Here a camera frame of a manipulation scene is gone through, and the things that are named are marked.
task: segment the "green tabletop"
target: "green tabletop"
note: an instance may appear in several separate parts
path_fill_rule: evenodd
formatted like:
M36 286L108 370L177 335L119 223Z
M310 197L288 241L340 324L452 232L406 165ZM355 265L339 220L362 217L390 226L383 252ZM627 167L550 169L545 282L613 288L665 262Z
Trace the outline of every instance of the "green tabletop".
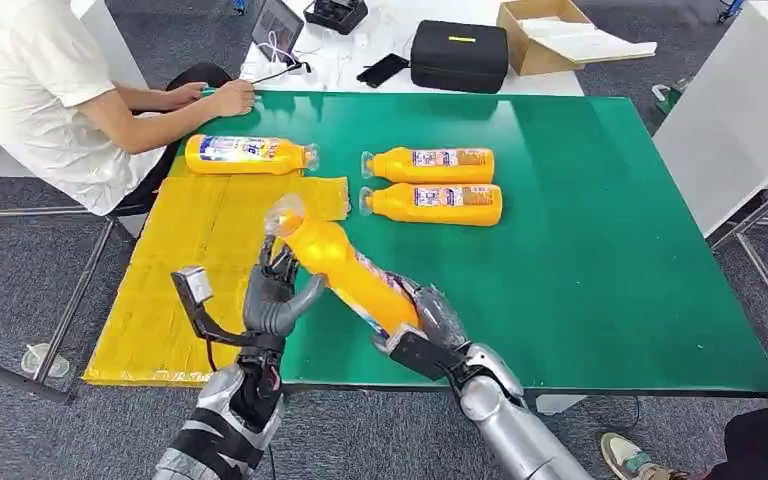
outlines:
M363 185L364 150L488 147L492 228L342 222L380 267L434 283L468 335L536 389L768 392L768 360L624 98L263 92L200 133L319 145L316 175ZM421 387L332 293L288 339L285 382Z

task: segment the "gray carpet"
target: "gray carpet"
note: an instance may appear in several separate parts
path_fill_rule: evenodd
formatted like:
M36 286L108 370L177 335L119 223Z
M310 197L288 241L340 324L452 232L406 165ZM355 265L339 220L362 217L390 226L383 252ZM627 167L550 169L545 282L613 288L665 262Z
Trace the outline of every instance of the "gray carpet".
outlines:
M252 15L231 16L225 0L108 4L154 86L197 61L211 60L236 74L248 48ZM724 31L713 24L716 0L580 4L611 33L660 42L654 59L592 65L579 74L588 94L630 96L650 130L660 122L649 109L651 84L693 74ZM0 207L66 203L40 181L0 179ZM100 228L93 218L0 219L0 364L17 369L24 344L47 339ZM751 238L768 260L768 229L753 231ZM132 242L116 232L104 252L64 346L73 373L86 365L131 249ZM768 352L768 293L736 245L718 259ZM0 385L0 480L147 478L197 394L91 387L74 375L53 385L71 385L74 403L55 405ZM446 393L305 392L289 402L273 444L279 479L503 477ZM724 459L721 435L728 419L764 404L642 397L639 421L628 435L656 461L702 471ZM632 426L636 412L630 397L590 397L546 422L594 476L610 478L598 436ZM271 475L267 460L257 478Z

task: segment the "shoe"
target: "shoe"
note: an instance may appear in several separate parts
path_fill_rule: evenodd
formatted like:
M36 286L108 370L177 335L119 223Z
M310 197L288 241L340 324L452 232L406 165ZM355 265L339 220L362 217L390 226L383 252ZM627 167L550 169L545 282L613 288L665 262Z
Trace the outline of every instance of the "shoe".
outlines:
M602 456L620 480L679 480L684 472L652 463L649 455L628 439L616 433L602 435Z

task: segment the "orange plastic bottle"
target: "orange plastic bottle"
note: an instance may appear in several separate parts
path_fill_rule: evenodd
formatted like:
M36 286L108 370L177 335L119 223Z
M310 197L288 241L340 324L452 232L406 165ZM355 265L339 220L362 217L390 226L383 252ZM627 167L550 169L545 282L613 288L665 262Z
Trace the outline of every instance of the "orange plastic bottle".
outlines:
M284 196L265 220L266 233L284 240L310 273L325 274L329 288L375 331L388 337L403 323L419 328L404 289L355 250L339 225L306 217L298 195Z
M496 168L493 151L487 148L410 150L361 155L364 178L383 177L407 183L490 183Z
M284 175L319 166L316 144L301 146L283 138L193 135L184 156L197 173Z
M502 217L502 189L496 185L409 185L360 189L364 215L377 213L400 222L489 227Z

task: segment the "black pants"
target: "black pants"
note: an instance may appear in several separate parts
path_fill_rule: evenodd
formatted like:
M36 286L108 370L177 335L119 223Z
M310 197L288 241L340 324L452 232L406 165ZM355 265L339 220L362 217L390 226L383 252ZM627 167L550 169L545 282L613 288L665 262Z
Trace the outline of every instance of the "black pants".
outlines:
M732 418L725 431L726 462L705 480L768 480L768 410Z
M175 77L174 80L169 82L166 87L166 91L175 90L176 88L183 86L191 82L207 82L211 87L221 87L225 83L231 81L231 76L225 70L222 70L218 65L212 63L199 63L188 68L184 73ZM160 188L160 184L169 175L169 170L172 168L172 162L175 161L175 154L178 152L178 147L181 145L181 141L170 143L164 150L157 165L154 166L148 175L137 185L131 193L125 196L117 209L128 207L129 213L136 213L132 207L144 206L144 211L151 209L151 205L154 203L154 199L157 196L157 189Z

